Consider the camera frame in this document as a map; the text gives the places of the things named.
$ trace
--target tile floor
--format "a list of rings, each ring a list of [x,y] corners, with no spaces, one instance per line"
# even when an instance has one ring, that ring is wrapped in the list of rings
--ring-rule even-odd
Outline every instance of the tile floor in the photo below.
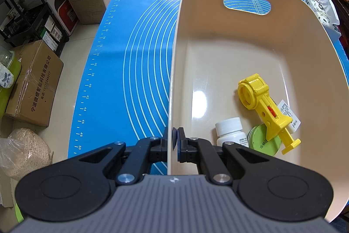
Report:
[[[45,140],[54,152],[53,162],[67,159],[70,127],[81,76],[90,52],[92,42],[99,25],[78,25],[65,45],[61,59],[64,62],[63,71],[53,102],[50,125],[48,128],[4,119],[3,123],[12,124],[13,129],[29,127]],[[3,128],[2,137],[10,130]],[[0,206],[0,230],[7,232],[16,225],[14,208]]]

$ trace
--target metal screw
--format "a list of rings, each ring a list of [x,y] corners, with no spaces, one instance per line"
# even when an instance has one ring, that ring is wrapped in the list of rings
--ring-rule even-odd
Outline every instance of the metal screw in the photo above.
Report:
[[[134,181],[134,179],[135,179],[134,175],[131,175],[131,174],[121,174],[118,176],[119,182],[125,183],[125,184]]]
[[[216,174],[213,176],[213,180],[217,183],[227,183],[230,181],[230,176],[227,174]]]

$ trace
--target yellow plastic part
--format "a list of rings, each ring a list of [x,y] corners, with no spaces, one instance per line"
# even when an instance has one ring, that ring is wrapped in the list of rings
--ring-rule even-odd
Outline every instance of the yellow plastic part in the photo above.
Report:
[[[277,135],[280,137],[285,146],[282,154],[286,154],[301,143],[299,139],[294,140],[286,129],[292,122],[292,118],[281,113],[269,96],[269,86],[259,74],[256,73],[239,81],[238,95],[242,104],[248,110],[256,110],[267,126],[266,140],[270,141]]]

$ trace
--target white label tag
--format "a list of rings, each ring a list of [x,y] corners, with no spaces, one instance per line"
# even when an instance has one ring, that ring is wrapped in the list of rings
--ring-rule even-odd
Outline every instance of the white label tag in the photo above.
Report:
[[[57,42],[59,42],[62,39],[62,33],[57,26],[53,27],[51,35]]]
[[[286,104],[286,102],[284,100],[282,100],[280,102],[280,104],[277,105],[277,107],[280,109],[280,111],[286,115],[292,118],[292,123],[290,123],[287,126],[287,130],[290,133],[294,133],[298,127],[301,125],[301,121],[299,120],[299,118],[297,118],[297,116],[294,114],[294,112],[288,107],[288,105]]]
[[[45,32],[45,34],[43,36],[43,40],[51,48],[51,50],[53,50],[53,51],[57,50],[57,47],[58,47],[57,43],[55,42],[55,40],[52,39],[52,37],[50,36],[49,33],[47,33],[47,31]]]
[[[47,29],[47,31],[51,32],[54,25],[55,23],[53,22],[52,17],[49,16],[46,21],[45,28]]]

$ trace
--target plastic bag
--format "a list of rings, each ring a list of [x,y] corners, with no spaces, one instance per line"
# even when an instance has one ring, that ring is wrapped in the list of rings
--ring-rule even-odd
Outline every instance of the plastic bag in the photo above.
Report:
[[[315,13],[331,41],[336,42],[341,36],[341,32],[338,28],[339,17],[332,0],[304,0],[304,2]]]
[[[16,129],[7,139],[0,139],[0,167],[15,180],[50,165],[52,157],[48,145],[29,128]]]

